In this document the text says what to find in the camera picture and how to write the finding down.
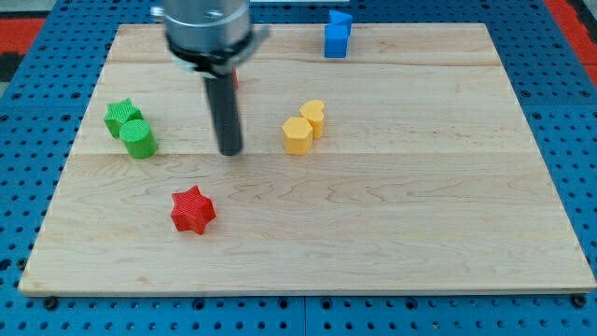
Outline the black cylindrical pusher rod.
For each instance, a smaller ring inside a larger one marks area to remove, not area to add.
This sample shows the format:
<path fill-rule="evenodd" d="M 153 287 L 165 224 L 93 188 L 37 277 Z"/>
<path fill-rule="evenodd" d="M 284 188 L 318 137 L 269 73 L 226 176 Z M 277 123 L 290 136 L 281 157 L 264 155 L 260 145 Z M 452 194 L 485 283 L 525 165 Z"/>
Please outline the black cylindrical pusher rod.
<path fill-rule="evenodd" d="M 203 83 L 218 150 L 224 156 L 235 156 L 243 149 L 243 134 L 234 75 L 204 76 Z"/>

